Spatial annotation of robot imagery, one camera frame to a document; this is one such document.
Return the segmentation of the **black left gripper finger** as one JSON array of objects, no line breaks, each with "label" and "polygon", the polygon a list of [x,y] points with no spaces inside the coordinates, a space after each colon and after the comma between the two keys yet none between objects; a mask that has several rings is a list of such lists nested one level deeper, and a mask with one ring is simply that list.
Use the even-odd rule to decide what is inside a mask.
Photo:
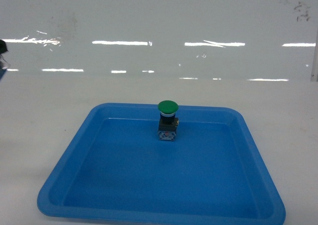
[{"label": "black left gripper finger", "polygon": [[6,42],[4,40],[0,40],[0,54],[4,54],[8,51]]}]

